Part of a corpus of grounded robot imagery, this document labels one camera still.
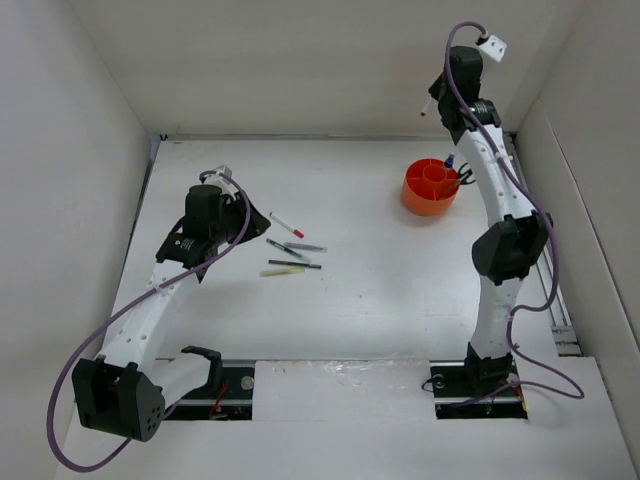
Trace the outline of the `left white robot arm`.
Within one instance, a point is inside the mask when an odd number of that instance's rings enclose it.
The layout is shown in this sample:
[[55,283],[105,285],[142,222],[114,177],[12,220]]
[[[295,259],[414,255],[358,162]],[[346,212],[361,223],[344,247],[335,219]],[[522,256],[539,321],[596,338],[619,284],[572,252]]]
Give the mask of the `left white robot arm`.
[[72,384],[83,427],[146,442],[167,408],[224,383],[219,352],[193,345],[174,360],[156,357],[177,312],[224,252],[262,235],[269,221],[227,177],[191,187],[183,216],[156,253],[148,298],[124,315],[118,333],[93,360],[80,360]]

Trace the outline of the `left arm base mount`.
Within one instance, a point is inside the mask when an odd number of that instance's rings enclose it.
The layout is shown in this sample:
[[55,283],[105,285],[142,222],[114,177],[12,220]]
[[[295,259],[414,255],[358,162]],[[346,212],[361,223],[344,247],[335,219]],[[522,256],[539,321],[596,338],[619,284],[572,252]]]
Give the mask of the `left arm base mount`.
[[183,397],[168,417],[172,421],[249,421],[253,413],[255,361],[223,362],[215,388],[201,387]]

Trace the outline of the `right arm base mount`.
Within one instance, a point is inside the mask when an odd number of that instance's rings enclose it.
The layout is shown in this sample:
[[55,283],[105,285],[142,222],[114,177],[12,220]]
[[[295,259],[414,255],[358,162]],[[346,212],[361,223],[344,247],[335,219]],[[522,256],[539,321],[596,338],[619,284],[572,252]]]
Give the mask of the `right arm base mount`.
[[528,418],[519,387],[507,387],[506,377],[475,384],[463,361],[429,363],[429,377],[422,389],[433,395],[438,420]]

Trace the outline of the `white pen purple cap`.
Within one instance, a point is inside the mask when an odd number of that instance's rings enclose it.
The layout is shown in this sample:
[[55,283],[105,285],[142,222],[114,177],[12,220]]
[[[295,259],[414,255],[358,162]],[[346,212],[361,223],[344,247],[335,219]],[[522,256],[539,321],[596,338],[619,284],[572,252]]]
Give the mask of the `white pen purple cap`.
[[421,108],[420,116],[425,117],[429,113],[430,108],[433,106],[433,104],[434,104],[434,100],[432,98],[429,98]]

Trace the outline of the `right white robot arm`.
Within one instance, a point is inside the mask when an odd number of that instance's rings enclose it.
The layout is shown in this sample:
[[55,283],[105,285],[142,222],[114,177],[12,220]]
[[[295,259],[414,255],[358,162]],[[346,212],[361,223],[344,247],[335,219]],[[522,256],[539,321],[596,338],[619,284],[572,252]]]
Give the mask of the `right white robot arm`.
[[513,355],[507,340],[512,311],[530,268],[548,239],[544,218],[514,183],[499,115],[480,96],[484,61],[468,46],[447,50],[448,62],[429,89],[442,124],[471,168],[485,206],[488,228],[472,245],[481,290],[476,327],[462,369],[457,398],[479,403],[499,393]]

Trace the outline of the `white marker red cap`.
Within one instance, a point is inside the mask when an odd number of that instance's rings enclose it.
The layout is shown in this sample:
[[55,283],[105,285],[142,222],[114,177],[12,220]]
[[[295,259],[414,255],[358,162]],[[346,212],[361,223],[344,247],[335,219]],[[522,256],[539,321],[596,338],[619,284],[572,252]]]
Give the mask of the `white marker red cap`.
[[303,239],[305,237],[305,235],[304,235],[304,233],[302,231],[300,231],[299,229],[295,228],[294,226],[292,226],[291,224],[286,222],[284,219],[282,219],[281,217],[276,215],[274,212],[271,212],[269,214],[269,216],[274,222],[276,222],[278,225],[282,226],[288,232],[290,232],[293,235],[295,235],[297,238]]

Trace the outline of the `grey purple pen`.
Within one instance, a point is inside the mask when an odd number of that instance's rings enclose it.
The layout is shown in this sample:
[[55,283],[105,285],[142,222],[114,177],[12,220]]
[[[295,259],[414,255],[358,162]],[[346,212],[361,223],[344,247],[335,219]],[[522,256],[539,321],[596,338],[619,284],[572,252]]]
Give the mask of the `grey purple pen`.
[[327,252],[327,247],[303,244],[303,243],[285,242],[284,246],[292,250],[301,250],[301,251],[319,252],[319,253]]

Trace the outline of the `black handled scissors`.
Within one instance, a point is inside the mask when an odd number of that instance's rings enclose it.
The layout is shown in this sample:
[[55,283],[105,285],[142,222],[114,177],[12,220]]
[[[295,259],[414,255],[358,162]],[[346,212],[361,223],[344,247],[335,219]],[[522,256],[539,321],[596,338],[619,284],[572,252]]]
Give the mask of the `black handled scissors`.
[[449,195],[452,191],[456,190],[460,186],[468,186],[472,185],[476,182],[475,179],[472,178],[473,172],[467,163],[463,163],[459,169],[456,171],[456,179],[452,185],[447,187],[441,192],[441,196],[445,197]]

